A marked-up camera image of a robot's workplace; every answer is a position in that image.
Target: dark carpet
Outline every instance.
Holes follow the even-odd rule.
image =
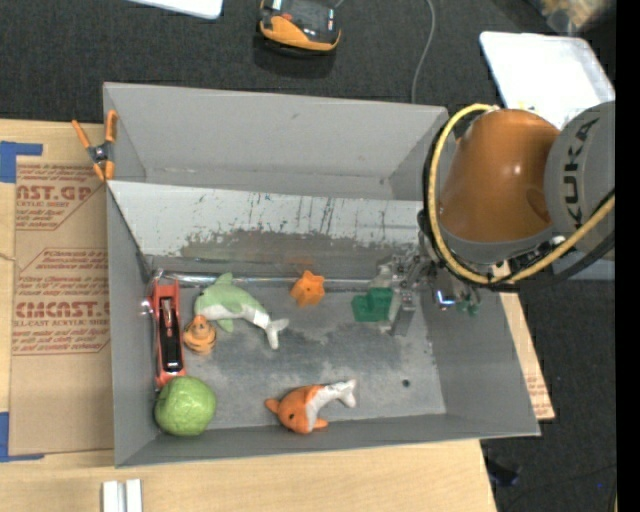
[[[552,34],[526,0],[433,0],[415,102],[450,114],[500,98],[482,31]],[[425,0],[344,0],[335,56],[283,57],[256,37],[257,1],[208,22],[124,0],[0,1],[0,117],[102,122],[105,81],[410,102],[429,37]],[[615,85],[615,16],[582,36]],[[617,480],[615,281],[521,292],[556,419],[541,437],[483,442],[515,469],[500,512],[609,512]]]

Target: blue tape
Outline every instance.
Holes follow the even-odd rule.
[[[15,460],[36,460],[43,455],[18,455],[9,457],[9,413],[0,412],[0,462],[11,462]]]
[[[42,144],[0,141],[0,182],[16,182],[16,157],[18,155],[40,156]]]

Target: green dolphin toy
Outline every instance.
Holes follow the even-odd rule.
[[[214,284],[204,289],[196,299],[194,313],[215,321],[226,332],[233,332],[234,318],[243,318],[267,333],[269,345],[274,350],[279,345],[278,333],[289,325],[286,318],[271,320],[264,307],[251,294],[233,284],[230,272],[222,274]]]

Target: orange clamp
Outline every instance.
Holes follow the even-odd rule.
[[[91,160],[93,161],[93,170],[98,178],[100,178],[100,181],[110,180],[115,174],[115,165],[111,160],[109,160],[108,149],[109,146],[116,141],[116,125],[118,119],[117,112],[115,110],[109,110],[105,121],[105,142],[101,146],[92,146],[87,134],[80,126],[80,123],[75,119],[71,121],[71,125],[75,129],[76,134],[80,139],[80,143],[87,150]]]

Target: gray box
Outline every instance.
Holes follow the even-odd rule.
[[[422,169],[448,119],[442,107],[105,84],[119,115],[108,182],[115,464],[130,466],[539,435],[500,298],[469,317],[428,293],[404,335],[350,309],[379,265],[419,249]],[[223,272],[289,318],[272,350],[243,320],[218,330],[187,373],[218,397],[196,438],[153,420],[153,272],[180,274],[183,324]],[[299,308],[304,270],[323,300]],[[325,431],[293,434],[264,406],[306,384],[355,378],[357,406],[331,403]]]

